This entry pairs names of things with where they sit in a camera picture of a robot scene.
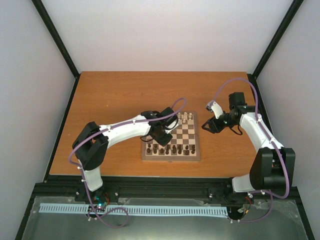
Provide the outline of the right black frame post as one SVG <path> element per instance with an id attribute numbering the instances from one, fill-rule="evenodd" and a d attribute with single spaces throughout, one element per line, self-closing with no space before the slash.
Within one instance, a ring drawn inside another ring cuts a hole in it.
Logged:
<path id="1" fill-rule="evenodd" d="M 271 55 L 273 54 L 278 43 L 282 39 L 283 35 L 285 34 L 287 28 L 291 24 L 292 20 L 294 19 L 296 13 L 300 9 L 303 2 L 304 0 L 293 0 L 292 3 L 290 4 L 288 10 L 286 11 L 283 19 L 281 20 L 278 28 L 276 29 L 273 37 L 271 38 L 267 48 L 265 49 L 261 59 L 259 60 L 257 66 L 255 67 L 252 73 L 252 76 L 255 80 L 259 77 L 259 75 L 263 71 L 265 65 L 267 64 L 268 60 L 270 59 Z"/>

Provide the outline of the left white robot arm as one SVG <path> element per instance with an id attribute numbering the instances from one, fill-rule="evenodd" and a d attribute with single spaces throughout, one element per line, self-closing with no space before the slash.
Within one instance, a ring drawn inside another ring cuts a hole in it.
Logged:
<path id="1" fill-rule="evenodd" d="M 100 165 L 107 149 L 135 137 L 151 137 L 158 145 L 165 146 L 173 138 L 171 131 L 178 127 L 178 113 L 167 107 L 162 112 L 143 111 L 141 114 L 114 124 L 87 123 L 72 144 L 72 153 L 86 183 L 86 195 L 92 201 L 103 198 L 104 188 Z"/>

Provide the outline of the dark chess piece cluster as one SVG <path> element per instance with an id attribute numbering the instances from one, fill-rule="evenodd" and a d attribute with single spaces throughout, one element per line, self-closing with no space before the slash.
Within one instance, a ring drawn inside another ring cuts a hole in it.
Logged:
<path id="1" fill-rule="evenodd" d="M 198 152 L 195 144 L 167 144 L 147 143 L 142 153 L 145 156 L 161 157 L 195 157 Z"/>

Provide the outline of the left black frame post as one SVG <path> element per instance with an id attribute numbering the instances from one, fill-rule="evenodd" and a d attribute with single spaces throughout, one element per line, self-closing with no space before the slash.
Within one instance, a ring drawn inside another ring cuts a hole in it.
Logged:
<path id="1" fill-rule="evenodd" d="M 60 54 L 62 55 L 65 63 L 67 64 L 71 74 L 77 80 L 80 77 L 80 73 L 77 70 L 76 65 L 74 64 L 56 26 L 54 25 L 45 5 L 41 0 L 31 0 L 33 3 L 36 11 L 38 12 L 40 18 L 42 19 L 45 27 L 47 28 L 51 38 L 53 39 L 54 43 L 56 44 Z"/>

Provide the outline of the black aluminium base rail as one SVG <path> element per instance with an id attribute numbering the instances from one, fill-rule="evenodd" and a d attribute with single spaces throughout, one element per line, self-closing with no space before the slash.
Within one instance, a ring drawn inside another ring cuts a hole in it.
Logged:
<path id="1" fill-rule="evenodd" d="M 224 206 L 243 204 L 247 192 L 236 193 L 230 178 L 104 176 L 102 187 L 86 191 L 80 176 L 49 175 L 34 186 L 31 196 L 74 197 L 78 202 L 118 203 L 124 198 L 195 199 Z"/>

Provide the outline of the white chess pieces row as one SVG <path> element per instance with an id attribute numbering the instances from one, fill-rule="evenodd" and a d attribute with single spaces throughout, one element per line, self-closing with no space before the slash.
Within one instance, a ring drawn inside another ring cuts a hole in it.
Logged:
<path id="1" fill-rule="evenodd" d="M 180 125 L 193 125 L 194 124 L 194 115 L 192 112 L 179 112 L 177 114 L 178 123 Z"/>

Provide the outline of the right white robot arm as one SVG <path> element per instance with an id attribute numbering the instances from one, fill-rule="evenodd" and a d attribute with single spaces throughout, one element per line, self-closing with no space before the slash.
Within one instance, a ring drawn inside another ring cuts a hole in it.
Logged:
<path id="1" fill-rule="evenodd" d="M 238 127 L 246 132 L 256 151 L 255 159 L 248 174 L 232 178 L 232 188 L 236 193 L 258 193 L 283 190 L 282 198 L 289 194 L 295 167 L 296 154 L 292 148 L 284 147 L 267 128 L 262 115 L 254 105 L 245 102 L 243 92 L 228 96 L 229 112 L 211 101 L 206 109 L 213 113 L 202 129 L 218 134 L 222 130 Z"/>

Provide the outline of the wooden chess board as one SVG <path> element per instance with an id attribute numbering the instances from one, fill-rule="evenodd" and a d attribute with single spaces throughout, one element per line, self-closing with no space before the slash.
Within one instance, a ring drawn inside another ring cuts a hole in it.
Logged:
<path id="1" fill-rule="evenodd" d="M 201 160 L 197 113 L 181 111 L 177 117 L 178 126 L 170 132 L 172 139 L 167 145 L 159 145 L 150 136 L 143 138 L 142 160 L 166 162 L 199 162 Z"/>

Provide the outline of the black frame post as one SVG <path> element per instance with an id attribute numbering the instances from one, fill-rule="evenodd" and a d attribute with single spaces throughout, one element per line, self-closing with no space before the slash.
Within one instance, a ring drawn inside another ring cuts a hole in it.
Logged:
<path id="1" fill-rule="evenodd" d="M 80 73 L 77 70 L 76 65 L 74 64 L 56 26 L 54 25 L 45 5 L 41 0 L 31 0 L 33 3 L 36 11 L 38 12 L 40 18 L 42 19 L 45 27 L 47 28 L 51 38 L 53 39 L 54 43 L 56 44 L 60 54 L 62 55 L 65 63 L 67 64 L 71 74 L 77 80 L 80 77 Z"/>
<path id="2" fill-rule="evenodd" d="M 278 43 L 282 39 L 283 35 L 285 34 L 287 28 L 291 24 L 292 20 L 294 19 L 296 13 L 300 9 L 303 2 L 304 0 L 293 0 L 292 3 L 290 4 L 288 10 L 286 11 L 283 19 L 281 20 L 278 28 L 276 29 L 273 37 L 271 38 L 267 48 L 265 49 L 261 59 L 259 60 L 257 66 L 255 67 L 252 73 L 252 76 L 255 80 L 259 77 L 259 75 L 263 71 L 265 65 L 267 64 L 268 60 L 270 59 L 271 55 L 273 54 Z"/>

